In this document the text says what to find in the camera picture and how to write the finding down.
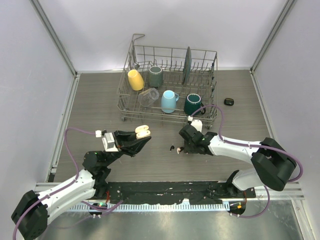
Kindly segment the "black earbud charging case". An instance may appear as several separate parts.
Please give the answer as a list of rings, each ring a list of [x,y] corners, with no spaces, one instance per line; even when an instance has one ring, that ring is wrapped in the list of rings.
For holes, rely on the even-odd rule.
[[[223,102],[226,106],[233,106],[235,101],[233,98],[225,98]]]

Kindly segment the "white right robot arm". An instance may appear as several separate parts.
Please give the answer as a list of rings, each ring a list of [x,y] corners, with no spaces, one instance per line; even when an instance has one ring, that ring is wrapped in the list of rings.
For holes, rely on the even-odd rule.
[[[185,125],[179,135],[192,153],[224,156],[252,165],[251,169],[236,170],[229,177],[225,190],[233,198],[249,188],[259,186],[280,192],[297,166],[293,157],[288,156],[272,138],[250,142],[219,136],[210,131],[202,134],[191,124]]]

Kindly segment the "beige earbud charging case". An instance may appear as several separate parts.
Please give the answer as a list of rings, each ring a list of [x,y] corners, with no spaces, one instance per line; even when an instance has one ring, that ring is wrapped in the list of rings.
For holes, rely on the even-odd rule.
[[[140,125],[135,128],[136,139],[142,139],[149,137],[151,135],[151,131],[149,130],[148,125]]]

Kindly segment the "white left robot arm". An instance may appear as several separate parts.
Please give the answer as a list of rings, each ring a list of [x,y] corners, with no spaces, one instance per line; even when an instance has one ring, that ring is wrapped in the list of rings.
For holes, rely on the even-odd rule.
[[[13,239],[20,233],[25,240],[34,240],[72,205],[90,198],[102,199],[108,191],[108,166],[123,155],[134,157],[152,138],[147,125],[134,131],[96,130],[92,135],[102,140],[104,149],[88,151],[83,157],[83,169],[75,164],[74,176],[40,193],[30,190],[22,196],[11,215],[15,224]]]

